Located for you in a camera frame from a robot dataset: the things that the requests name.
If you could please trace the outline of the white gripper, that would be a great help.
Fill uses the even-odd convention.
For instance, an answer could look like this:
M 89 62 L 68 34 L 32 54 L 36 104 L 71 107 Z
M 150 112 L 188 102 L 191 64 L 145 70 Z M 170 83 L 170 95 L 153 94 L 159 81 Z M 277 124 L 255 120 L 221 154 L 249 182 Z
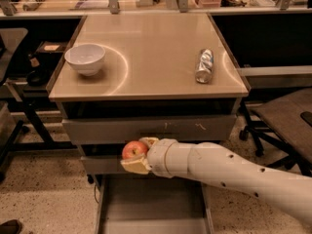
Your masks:
M 156 176 L 167 178 L 187 177 L 189 143 L 180 143 L 175 139 L 142 137 L 140 142 L 149 149 L 145 156 L 121 161 L 121 166 L 129 173 L 147 175 L 150 171 Z

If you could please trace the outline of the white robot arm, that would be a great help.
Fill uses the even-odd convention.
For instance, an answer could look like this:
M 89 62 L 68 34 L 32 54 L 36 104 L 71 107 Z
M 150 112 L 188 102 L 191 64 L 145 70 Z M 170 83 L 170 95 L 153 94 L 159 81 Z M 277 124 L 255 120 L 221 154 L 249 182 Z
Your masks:
M 182 177 L 239 191 L 312 224 L 312 178 L 257 165 L 212 142 L 181 143 L 143 137 L 122 150 L 125 171 Z

